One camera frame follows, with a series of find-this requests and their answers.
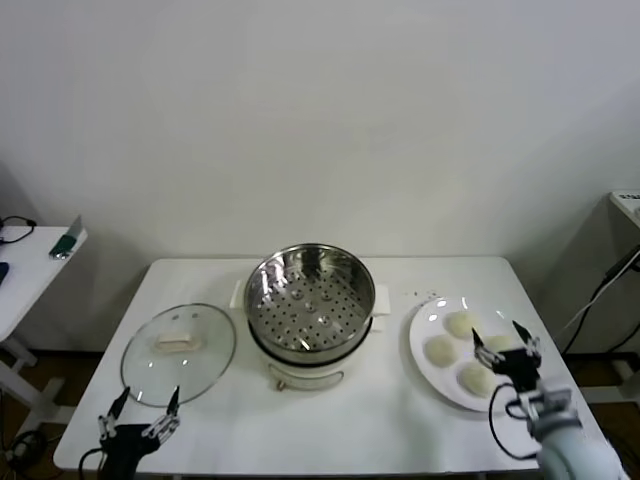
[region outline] white wall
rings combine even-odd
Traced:
[[[2,2],[0,201],[50,224],[82,213],[92,234],[23,335],[103,348],[152,260],[306,240],[506,255],[535,295],[598,199],[640,186],[639,15],[635,0]]]

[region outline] cable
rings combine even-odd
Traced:
[[[504,406],[504,411],[507,412],[507,415],[509,415],[511,418],[513,418],[514,420],[526,420],[527,416],[526,415],[518,415],[516,413],[513,413],[513,411],[511,410],[512,407],[514,407],[515,405],[505,405]]]
[[[54,480],[60,477],[64,472],[59,470],[56,474],[48,477],[30,477],[24,471],[38,463],[38,461],[44,456],[47,445],[50,441],[47,440],[44,433],[39,430],[30,430],[21,433],[13,439],[11,444],[7,447],[4,441],[4,391],[0,389],[0,444],[2,451],[7,460],[10,473],[14,474],[26,480]]]
[[[593,291],[593,294],[591,295],[591,298],[589,299],[589,303],[594,302],[595,299],[598,298],[598,294],[602,291],[602,289],[604,288],[605,285],[606,285],[605,281],[602,280],[602,282],[600,282],[600,285],[598,285],[598,288],[596,288]],[[569,343],[567,343],[567,346],[564,347],[564,350],[562,350],[562,355],[566,355],[567,354],[567,352],[569,351],[569,349],[573,345],[573,342],[575,342],[576,338],[578,338],[578,335],[580,334],[580,331],[582,330],[582,327],[584,326],[584,321],[586,320],[587,315],[589,314],[589,311],[591,310],[592,306],[593,305],[589,305],[587,308],[585,308],[584,312],[582,313],[582,317],[580,318],[580,322],[578,322],[578,328],[576,328],[576,331],[573,332],[573,336],[571,337],[571,340],[569,340]]]
[[[87,457],[89,455],[93,455],[94,453],[98,453],[98,452],[102,452],[102,448],[98,447],[98,448],[92,448],[91,450],[87,450],[86,452],[84,452],[84,454],[82,455],[82,457],[80,457],[80,463],[78,464],[78,477],[80,478],[80,480],[84,480],[84,461],[87,459]]]
[[[620,265],[620,263],[622,262],[622,260],[626,260],[626,258],[627,258],[630,254],[632,254],[632,255],[631,255],[631,258],[629,259],[629,261],[627,261],[627,262],[624,264],[624,266],[620,268],[620,267],[619,267],[619,265]],[[604,284],[604,286],[602,286],[602,288],[600,288],[600,291],[599,291],[597,294],[594,294],[594,295],[593,295],[593,297],[592,297],[592,300],[590,300],[590,301],[589,301],[589,303],[587,303],[584,307],[582,307],[580,310],[578,310],[578,311],[576,312],[576,314],[571,318],[571,320],[569,320],[569,322],[567,322],[567,324],[566,324],[564,327],[562,327],[560,330],[558,330],[558,331],[555,333],[555,335],[553,335],[553,338],[554,338],[554,339],[555,339],[555,338],[557,338],[558,336],[560,336],[560,334],[562,334],[562,332],[564,332],[567,328],[569,328],[571,325],[573,325],[573,323],[578,319],[578,317],[580,317],[580,314],[581,314],[582,312],[586,311],[587,309],[591,308],[591,306],[592,306],[594,303],[596,303],[596,301],[598,301],[598,299],[602,296],[602,294],[603,294],[604,292],[606,292],[606,291],[607,291],[607,289],[608,289],[611,285],[613,285],[613,284],[616,282],[616,280],[618,280],[618,278],[620,278],[622,275],[624,275],[624,274],[627,272],[627,270],[629,269],[629,267],[631,267],[631,266],[635,263],[635,261],[636,261],[638,258],[640,258],[640,245],[638,245],[637,247],[635,247],[635,248],[634,248],[631,252],[629,252],[629,253],[628,253],[628,254],[627,254],[627,255],[626,255],[626,256],[625,256],[621,261],[619,261],[616,265],[614,265],[614,266],[613,266],[613,268],[611,268],[611,269],[609,270],[609,272],[607,272],[607,275],[605,275],[605,280],[607,280],[607,281],[606,281],[606,283]],[[611,278],[611,279],[609,280],[610,272],[611,272],[611,271],[613,271],[613,270],[618,270],[618,271],[617,271],[617,272],[616,272],[616,274],[613,276],[613,278]]]
[[[627,343],[629,340],[631,340],[633,338],[633,336],[638,333],[638,330],[640,330],[640,322],[633,328],[633,330],[631,331],[631,333],[629,333],[626,337],[624,337],[623,340],[621,340],[620,342],[616,343],[613,347],[607,349],[607,351],[605,353],[611,353],[614,350],[617,350],[618,348],[620,348],[622,345],[624,345],[625,343]]]
[[[500,390],[502,390],[503,388],[507,388],[507,387],[511,387],[511,388],[513,388],[515,390],[513,384],[511,384],[511,383],[502,383],[502,384],[500,384],[500,385],[498,385],[496,387],[496,389],[493,391],[493,395],[491,395],[491,400],[489,401],[489,428],[491,429],[491,435],[493,436],[493,439],[496,441],[496,443],[500,447],[500,450],[502,450],[504,453],[509,455],[514,460],[533,460],[538,455],[537,452],[536,453],[530,453],[529,455],[515,455],[515,454],[511,453],[509,450],[507,450],[505,448],[505,446],[502,444],[502,442],[500,440],[498,440],[498,435],[496,434],[496,429],[493,426],[493,404],[496,401],[496,396],[498,395],[498,392]]]
[[[8,244],[11,244],[11,243],[18,243],[20,240],[24,240],[29,235],[31,235],[33,233],[33,231],[35,230],[35,228],[38,226],[36,221],[35,220],[31,220],[30,218],[21,217],[20,215],[10,215],[10,216],[5,217],[5,218],[0,218],[0,227],[4,226],[4,224],[6,223],[7,220],[11,220],[11,219],[14,219],[14,218],[22,220],[24,223],[26,223],[27,227],[30,227],[29,231],[27,233],[25,233],[24,235],[22,235],[21,237],[14,238],[13,240],[5,240],[4,238],[0,237],[0,244],[8,245]]]

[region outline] robotic arm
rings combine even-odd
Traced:
[[[513,322],[524,348],[492,352],[484,346],[478,333],[473,331],[475,356],[485,367],[497,375],[506,375],[516,392],[516,399],[506,409],[522,411],[529,434],[540,443],[540,450],[528,457],[509,453],[496,438],[498,445],[512,458],[535,458],[547,480],[628,480],[616,451],[607,442],[590,440],[584,434],[578,413],[571,408],[571,390],[549,390],[540,380],[538,368],[542,363],[539,339]],[[498,389],[491,398],[491,407]],[[490,425],[493,430],[489,409]]]
[[[102,451],[106,455],[104,465],[98,472],[99,480],[133,480],[142,457],[158,450],[180,425],[179,395],[180,387],[176,387],[166,413],[154,423],[116,425],[129,396],[129,387],[125,388],[107,415],[98,417],[100,448],[95,451]],[[83,478],[82,460],[79,470],[80,478]]]

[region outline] white plate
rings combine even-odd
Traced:
[[[478,324],[478,333],[482,338],[493,335],[508,335],[513,341],[513,348],[522,346],[522,340],[510,320],[499,310],[484,304],[479,299],[469,297],[439,297],[426,303],[418,310],[411,321],[409,329],[409,345],[411,353],[420,369],[420,372],[442,395],[452,402],[470,410],[479,412],[489,411],[489,398],[477,397],[464,389],[458,383],[458,373],[469,362],[474,362],[473,340],[460,340],[445,328],[445,319],[448,315],[469,311],[473,313]],[[447,334],[458,353],[458,360],[450,367],[440,368],[433,365],[424,353],[427,341],[437,335]],[[503,375],[496,375],[496,385],[509,381]],[[494,414],[504,412],[505,398],[499,395],[494,405]]]

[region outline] green object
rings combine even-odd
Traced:
[[[67,233],[62,235],[53,246],[49,256],[55,259],[65,259],[71,255],[71,250],[78,241],[80,232],[82,232],[82,218],[78,216],[69,227],[69,230],[67,230]]]

